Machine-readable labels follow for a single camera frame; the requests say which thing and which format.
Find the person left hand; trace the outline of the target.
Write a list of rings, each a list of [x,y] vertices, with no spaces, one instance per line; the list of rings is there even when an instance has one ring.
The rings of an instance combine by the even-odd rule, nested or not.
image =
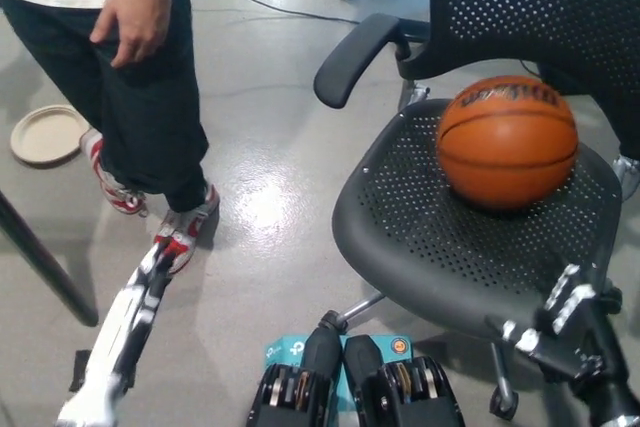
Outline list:
[[[90,35],[102,43],[117,28],[118,47],[111,66],[121,68],[151,55],[168,32],[171,0],[106,0]]]

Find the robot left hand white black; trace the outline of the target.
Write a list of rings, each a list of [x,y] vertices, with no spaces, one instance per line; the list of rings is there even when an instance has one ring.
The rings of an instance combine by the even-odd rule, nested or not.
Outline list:
[[[174,259],[167,240],[154,244],[117,293],[93,347],[75,353],[71,396],[58,414],[57,426],[118,424],[118,404],[134,386]]]

